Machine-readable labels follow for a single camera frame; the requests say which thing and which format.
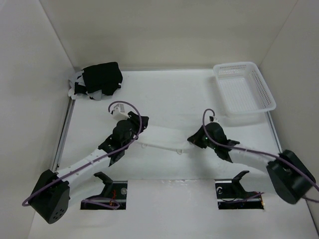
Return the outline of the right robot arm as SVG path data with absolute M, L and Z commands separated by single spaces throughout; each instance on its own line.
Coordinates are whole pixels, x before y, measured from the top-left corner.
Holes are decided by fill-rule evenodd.
M 232 178 L 229 185 L 238 201 L 271 193 L 294 205 L 305 198 L 311 188 L 319 187 L 314 176 L 291 150 L 273 154 L 244 147 L 239 141 L 228 139 L 217 122 L 202 125 L 187 141 L 201 149 L 211 148 L 221 160 L 263 172 L 262 176 L 249 179 L 250 172 L 243 170 Z

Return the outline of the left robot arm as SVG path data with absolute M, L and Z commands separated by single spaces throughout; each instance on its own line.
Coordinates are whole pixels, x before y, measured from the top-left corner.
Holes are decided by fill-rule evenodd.
M 68 209 L 71 190 L 118 162 L 148 127 L 148 122 L 148 116 L 129 112 L 128 118 L 118 121 L 112 134 L 89 156 L 63 170 L 42 172 L 22 205 L 31 206 L 48 224 L 55 223 Z

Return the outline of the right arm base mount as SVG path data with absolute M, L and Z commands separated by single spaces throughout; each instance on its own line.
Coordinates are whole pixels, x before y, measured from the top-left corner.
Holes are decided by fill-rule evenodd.
M 232 179 L 217 179 L 215 181 L 219 210 L 264 209 L 262 193 L 256 191 L 248 192 L 241 185 L 240 181 L 248 173 L 249 171 L 245 170 Z

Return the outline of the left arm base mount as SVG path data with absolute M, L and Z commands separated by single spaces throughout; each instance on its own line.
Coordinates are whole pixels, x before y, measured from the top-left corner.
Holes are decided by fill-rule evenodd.
M 102 189 L 81 202 L 81 210 L 125 210 L 127 206 L 128 181 L 114 181 L 103 172 L 94 174 Z

